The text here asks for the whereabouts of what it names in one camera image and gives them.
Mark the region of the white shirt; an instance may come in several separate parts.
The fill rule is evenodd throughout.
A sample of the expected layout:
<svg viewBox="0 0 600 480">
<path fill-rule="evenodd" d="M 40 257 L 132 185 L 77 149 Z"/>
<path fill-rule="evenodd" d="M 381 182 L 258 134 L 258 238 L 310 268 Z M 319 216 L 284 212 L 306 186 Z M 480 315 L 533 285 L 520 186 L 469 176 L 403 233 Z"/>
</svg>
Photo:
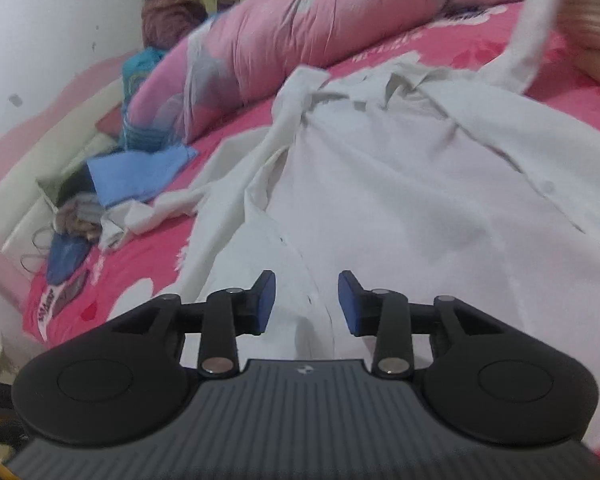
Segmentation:
<svg viewBox="0 0 600 480">
<path fill-rule="evenodd" d="M 526 0 L 481 70 L 400 56 L 330 79 L 300 67 L 273 122 L 224 141 L 195 181 L 112 212 L 117 240 L 196 218 L 186 301 L 277 278 L 244 358 L 368 359 L 337 278 L 415 302 L 451 295 L 582 362 L 600 387 L 600 132 L 526 97 L 559 0 Z M 600 448 L 600 403 L 585 440 Z"/>
</svg>

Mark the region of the pile of mixed clothes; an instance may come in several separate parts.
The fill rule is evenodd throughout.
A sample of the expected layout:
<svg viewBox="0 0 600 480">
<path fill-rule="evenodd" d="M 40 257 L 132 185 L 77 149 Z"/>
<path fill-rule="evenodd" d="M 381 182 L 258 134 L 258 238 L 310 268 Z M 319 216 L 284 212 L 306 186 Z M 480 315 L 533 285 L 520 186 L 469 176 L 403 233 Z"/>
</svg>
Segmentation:
<svg viewBox="0 0 600 480">
<path fill-rule="evenodd" d="M 102 234 L 102 206 L 95 193 L 78 193 L 56 211 L 53 228 L 60 235 L 83 237 L 97 242 Z"/>
</svg>

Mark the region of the blue jeans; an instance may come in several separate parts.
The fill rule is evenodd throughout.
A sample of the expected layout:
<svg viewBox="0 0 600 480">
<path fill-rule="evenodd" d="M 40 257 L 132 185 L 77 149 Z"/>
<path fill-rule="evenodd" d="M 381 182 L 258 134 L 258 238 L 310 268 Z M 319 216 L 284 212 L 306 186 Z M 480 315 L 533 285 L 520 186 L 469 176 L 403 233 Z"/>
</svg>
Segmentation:
<svg viewBox="0 0 600 480">
<path fill-rule="evenodd" d="M 46 266 L 46 283 L 60 285 L 83 263 L 92 244 L 84 237 L 55 233 Z"/>
</svg>

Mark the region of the blue cloth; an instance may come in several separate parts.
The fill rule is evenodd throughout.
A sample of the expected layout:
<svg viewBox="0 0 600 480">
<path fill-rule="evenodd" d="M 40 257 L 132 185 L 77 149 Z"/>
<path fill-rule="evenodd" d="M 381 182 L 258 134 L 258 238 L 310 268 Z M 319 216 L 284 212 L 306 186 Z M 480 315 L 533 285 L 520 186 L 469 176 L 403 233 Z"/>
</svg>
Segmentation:
<svg viewBox="0 0 600 480">
<path fill-rule="evenodd" d="M 194 148 L 177 145 L 155 153 L 112 153 L 86 164 L 99 203 L 110 208 L 127 200 L 146 202 L 156 197 L 197 155 Z"/>
</svg>

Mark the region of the black garment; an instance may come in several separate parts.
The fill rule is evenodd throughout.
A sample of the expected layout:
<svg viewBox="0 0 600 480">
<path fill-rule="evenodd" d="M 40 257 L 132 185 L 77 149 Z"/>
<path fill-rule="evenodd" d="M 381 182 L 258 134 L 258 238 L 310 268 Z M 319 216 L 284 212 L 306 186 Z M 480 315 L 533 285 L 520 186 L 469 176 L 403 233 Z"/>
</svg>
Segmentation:
<svg viewBox="0 0 600 480">
<path fill-rule="evenodd" d="M 74 196 L 81 193 L 95 193 L 95 187 L 87 164 L 79 166 L 62 181 L 57 194 L 56 206 L 64 206 Z"/>
</svg>

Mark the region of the grey patterned pillow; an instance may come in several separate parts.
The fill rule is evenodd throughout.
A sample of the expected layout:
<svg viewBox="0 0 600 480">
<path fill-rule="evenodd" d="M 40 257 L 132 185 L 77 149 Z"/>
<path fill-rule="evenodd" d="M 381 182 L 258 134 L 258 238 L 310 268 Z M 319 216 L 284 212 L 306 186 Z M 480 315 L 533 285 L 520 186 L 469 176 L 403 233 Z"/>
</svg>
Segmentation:
<svg viewBox="0 0 600 480">
<path fill-rule="evenodd" d="M 76 170 L 76 168 L 74 168 L 72 171 L 64 171 L 60 174 L 53 174 L 52 176 L 40 177 L 38 178 L 38 180 L 36 180 L 38 190 L 40 191 L 46 203 L 48 203 L 52 208 L 58 208 L 56 206 L 56 202 L 59 187 L 62 181 L 65 180 L 65 178 L 68 177 L 69 174 L 72 174 L 74 170 Z"/>
</svg>

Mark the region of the teal blue blanket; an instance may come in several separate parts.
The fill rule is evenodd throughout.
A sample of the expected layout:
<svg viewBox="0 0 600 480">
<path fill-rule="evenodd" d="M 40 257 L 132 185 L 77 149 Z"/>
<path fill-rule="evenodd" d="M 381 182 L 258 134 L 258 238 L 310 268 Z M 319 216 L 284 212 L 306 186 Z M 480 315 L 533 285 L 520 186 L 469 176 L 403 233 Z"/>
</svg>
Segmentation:
<svg viewBox="0 0 600 480">
<path fill-rule="evenodd" d="M 149 47 L 133 55 L 122 65 L 122 127 L 119 136 L 119 146 L 122 150 L 155 153 L 163 148 L 161 133 L 129 125 L 128 108 L 134 94 L 165 56 L 166 50 Z"/>
</svg>

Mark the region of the pink white headboard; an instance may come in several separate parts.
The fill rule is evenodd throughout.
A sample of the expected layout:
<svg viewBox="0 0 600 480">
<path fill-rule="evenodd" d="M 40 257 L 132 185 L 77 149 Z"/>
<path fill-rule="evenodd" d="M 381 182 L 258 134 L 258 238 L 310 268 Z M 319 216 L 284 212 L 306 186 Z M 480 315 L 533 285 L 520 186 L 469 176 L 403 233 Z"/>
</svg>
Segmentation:
<svg viewBox="0 0 600 480">
<path fill-rule="evenodd" d="M 9 170 L 27 155 L 53 126 L 79 105 L 91 99 L 99 90 L 118 79 L 122 63 L 134 53 L 134 50 L 129 50 L 118 56 L 106 58 L 76 74 L 49 107 L 1 136 L 0 183 Z M 0 244 L 0 294 L 9 304 L 19 307 L 27 291 L 27 279 L 2 254 Z"/>
</svg>

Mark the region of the red pillow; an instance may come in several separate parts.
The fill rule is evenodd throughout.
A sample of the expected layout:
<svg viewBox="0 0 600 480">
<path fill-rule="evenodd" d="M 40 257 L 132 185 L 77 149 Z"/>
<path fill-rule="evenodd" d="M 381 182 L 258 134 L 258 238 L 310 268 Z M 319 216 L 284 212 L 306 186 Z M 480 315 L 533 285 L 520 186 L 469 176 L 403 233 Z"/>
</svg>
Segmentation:
<svg viewBox="0 0 600 480">
<path fill-rule="evenodd" d="M 95 122 L 95 129 L 110 138 L 117 139 L 122 131 L 122 104 L 118 103 Z"/>
</svg>

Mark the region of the pink grey rolled duvet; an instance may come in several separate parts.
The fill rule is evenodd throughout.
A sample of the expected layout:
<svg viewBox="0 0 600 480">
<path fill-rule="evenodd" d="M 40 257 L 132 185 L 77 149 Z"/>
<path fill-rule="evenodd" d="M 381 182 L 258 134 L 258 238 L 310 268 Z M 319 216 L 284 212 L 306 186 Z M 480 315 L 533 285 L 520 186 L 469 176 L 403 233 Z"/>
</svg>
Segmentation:
<svg viewBox="0 0 600 480">
<path fill-rule="evenodd" d="M 140 84 L 121 144 L 189 144 L 223 116 L 272 96 L 300 65 L 328 67 L 457 11 L 520 0 L 245 0 L 196 27 Z"/>
</svg>

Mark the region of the person in purple jacket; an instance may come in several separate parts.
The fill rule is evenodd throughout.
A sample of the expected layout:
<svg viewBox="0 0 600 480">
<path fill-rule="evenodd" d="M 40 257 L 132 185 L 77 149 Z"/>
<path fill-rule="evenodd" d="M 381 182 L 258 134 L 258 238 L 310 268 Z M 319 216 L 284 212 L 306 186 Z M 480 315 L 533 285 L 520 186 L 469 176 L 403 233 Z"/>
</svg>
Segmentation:
<svg viewBox="0 0 600 480">
<path fill-rule="evenodd" d="M 140 12 L 143 45 L 170 50 L 208 18 L 201 0 L 145 0 Z"/>
</svg>

